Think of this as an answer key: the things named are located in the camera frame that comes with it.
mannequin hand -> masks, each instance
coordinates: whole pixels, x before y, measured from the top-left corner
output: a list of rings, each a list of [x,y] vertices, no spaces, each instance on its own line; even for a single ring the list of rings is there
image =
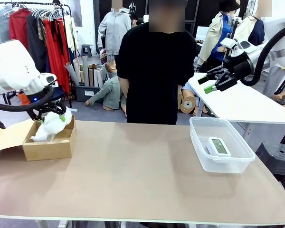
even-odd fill
[[[227,52],[227,48],[224,47],[224,46],[220,46],[220,47],[218,47],[218,52],[226,53]]]
[[[198,115],[198,107],[195,106],[194,111],[193,111],[193,116],[197,116],[197,115]]]

device display screen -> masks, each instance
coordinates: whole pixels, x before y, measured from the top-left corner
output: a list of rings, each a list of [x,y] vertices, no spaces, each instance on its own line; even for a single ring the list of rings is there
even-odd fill
[[[212,141],[219,153],[228,154],[220,140],[213,139]]]

black stool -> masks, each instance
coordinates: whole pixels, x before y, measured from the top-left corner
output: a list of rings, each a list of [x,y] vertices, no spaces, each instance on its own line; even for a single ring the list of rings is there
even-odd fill
[[[285,189],[285,145],[262,143],[256,155]]]
[[[83,44],[81,46],[81,56],[92,57],[91,47],[88,44]]]

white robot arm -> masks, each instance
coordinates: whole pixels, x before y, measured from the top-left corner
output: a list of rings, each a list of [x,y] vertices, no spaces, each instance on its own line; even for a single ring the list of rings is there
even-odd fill
[[[223,66],[210,70],[199,80],[199,84],[217,80],[204,89],[206,93],[224,91],[236,85],[238,80],[253,86],[260,80],[263,70],[275,65],[285,68],[285,19],[269,19],[265,23],[265,32],[270,40],[257,47],[248,41],[238,42],[229,38],[222,41],[221,44],[231,49],[232,54],[223,60]],[[249,75],[253,75],[251,81],[245,79]]]
[[[52,102],[54,74],[41,74],[25,47],[18,40],[0,44],[0,94],[22,90],[31,104],[10,106],[0,104],[0,110],[9,112],[27,111],[34,120],[40,120],[42,113],[49,111],[64,114],[66,108],[60,102]]]

orange object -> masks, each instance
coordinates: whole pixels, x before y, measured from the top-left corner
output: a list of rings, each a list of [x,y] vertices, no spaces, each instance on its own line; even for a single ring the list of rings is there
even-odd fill
[[[21,101],[21,105],[29,105],[30,104],[28,97],[25,96],[24,94],[19,94],[18,97]]]

